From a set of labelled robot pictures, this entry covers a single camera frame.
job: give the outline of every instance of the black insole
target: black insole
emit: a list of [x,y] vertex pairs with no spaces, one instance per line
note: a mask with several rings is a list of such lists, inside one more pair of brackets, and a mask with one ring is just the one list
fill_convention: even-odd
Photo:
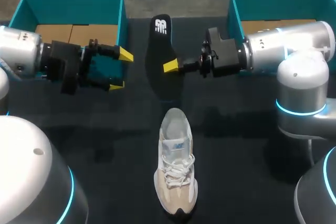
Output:
[[145,56],[146,75],[161,103],[178,106],[183,77],[178,73],[164,73],[163,64],[176,58],[171,43],[172,21],[167,14],[157,15],[150,22],[148,47]]

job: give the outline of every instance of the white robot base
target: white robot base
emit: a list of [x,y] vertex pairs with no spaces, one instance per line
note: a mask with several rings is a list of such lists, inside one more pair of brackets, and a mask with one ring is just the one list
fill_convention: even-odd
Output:
[[0,224],[86,224],[84,192],[48,137],[5,115],[0,132]]

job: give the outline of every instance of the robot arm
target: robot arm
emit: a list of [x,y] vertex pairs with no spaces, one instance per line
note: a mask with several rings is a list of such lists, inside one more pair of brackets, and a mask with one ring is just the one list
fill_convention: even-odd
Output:
[[60,41],[43,43],[39,34],[0,26],[0,66],[15,80],[38,76],[61,81],[61,93],[74,94],[77,86],[110,90],[111,85],[123,86],[122,80],[97,79],[89,74],[92,58],[97,54],[115,60],[133,61],[133,55],[119,46],[89,45]]
[[199,71],[204,77],[236,74],[276,72],[279,64],[296,51],[314,49],[322,52],[328,62],[335,53],[335,37],[326,22],[264,30],[247,35],[237,45],[234,39],[222,40],[217,28],[210,28],[202,45],[199,59],[175,59],[166,63],[164,72]]
[[336,99],[327,98],[329,69],[321,52],[300,51],[278,68],[278,126],[300,139],[336,137]]

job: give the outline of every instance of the new balance logo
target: new balance logo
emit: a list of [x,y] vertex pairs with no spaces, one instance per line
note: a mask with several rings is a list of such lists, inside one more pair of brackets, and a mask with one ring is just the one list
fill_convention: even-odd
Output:
[[155,31],[162,33],[162,34],[167,34],[167,23],[165,20],[155,20]]
[[173,150],[182,149],[183,146],[184,146],[184,143],[182,143],[182,144],[174,144],[173,145]]

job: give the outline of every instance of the sneaker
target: sneaker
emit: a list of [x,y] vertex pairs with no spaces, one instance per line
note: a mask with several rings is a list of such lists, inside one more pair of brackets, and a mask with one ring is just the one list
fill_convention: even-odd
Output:
[[159,162],[154,185],[162,207],[170,214],[189,214],[196,203],[195,157],[189,122],[180,109],[165,115],[159,138]]

